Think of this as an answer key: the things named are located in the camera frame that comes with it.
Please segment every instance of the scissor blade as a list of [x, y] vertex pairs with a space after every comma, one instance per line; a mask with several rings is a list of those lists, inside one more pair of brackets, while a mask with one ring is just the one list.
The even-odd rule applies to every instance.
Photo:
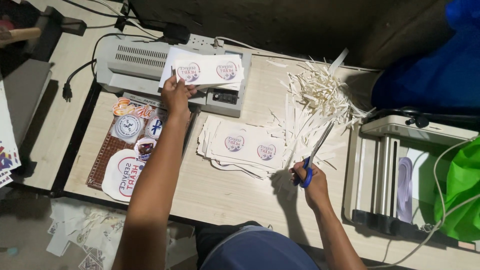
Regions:
[[325, 129], [324, 133], [320, 137], [320, 139], [315, 144], [315, 147], [313, 148], [312, 154], [310, 155], [310, 159], [308, 160], [308, 168], [312, 167], [313, 157], [315, 157], [315, 155], [317, 154], [318, 150], [320, 149], [320, 147], [324, 143], [325, 139], [327, 138], [328, 134], [332, 130], [333, 126], [334, 126], [333, 122], [330, 122], [328, 124], [327, 128]]

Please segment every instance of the hand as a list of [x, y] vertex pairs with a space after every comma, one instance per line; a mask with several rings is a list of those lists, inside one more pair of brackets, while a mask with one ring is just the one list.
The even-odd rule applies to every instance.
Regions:
[[197, 90], [195, 90], [195, 86], [185, 86], [183, 79], [180, 79], [178, 83], [176, 76], [171, 76], [166, 80], [163, 84], [162, 101], [167, 107], [169, 117], [180, 116], [189, 119], [188, 98], [196, 93]]
[[[296, 175], [298, 175], [302, 181], [307, 178], [307, 171], [303, 168], [303, 164], [303, 161], [297, 162], [293, 165], [293, 168], [289, 170], [290, 173], [293, 173], [292, 181]], [[308, 187], [305, 188], [305, 199], [307, 200], [308, 206], [314, 211], [320, 210], [319, 208], [322, 207], [331, 207], [330, 198], [328, 197], [327, 177], [315, 164], [312, 164], [312, 181]]]

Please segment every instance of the blue scissor handle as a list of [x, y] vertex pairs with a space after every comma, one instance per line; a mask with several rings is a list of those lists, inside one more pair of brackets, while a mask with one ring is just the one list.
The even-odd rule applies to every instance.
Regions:
[[310, 160], [310, 157], [306, 158], [303, 160], [303, 168], [307, 170], [307, 177], [305, 178], [305, 181], [302, 181], [300, 179], [300, 176], [298, 174], [295, 174], [295, 179], [293, 180], [293, 185], [300, 185], [300, 187], [306, 188], [308, 185], [310, 185], [310, 182], [312, 181], [312, 169], [307, 168], [308, 166], [308, 161]]

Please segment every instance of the wooden handle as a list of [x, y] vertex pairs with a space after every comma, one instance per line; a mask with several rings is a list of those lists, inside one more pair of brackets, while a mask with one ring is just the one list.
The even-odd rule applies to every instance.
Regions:
[[10, 30], [9, 32], [11, 36], [5, 40], [0, 39], [0, 45], [6, 45], [21, 40], [36, 38], [42, 34], [42, 31], [40, 31], [40, 28], [38, 27], [14, 29]]

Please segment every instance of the blue shirt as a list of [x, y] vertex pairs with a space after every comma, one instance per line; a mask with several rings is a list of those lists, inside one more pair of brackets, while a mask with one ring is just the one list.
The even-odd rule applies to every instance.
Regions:
[[295, 242], [265, 227], [246, 226], [219, 243], [201, 270], [318, 270]]

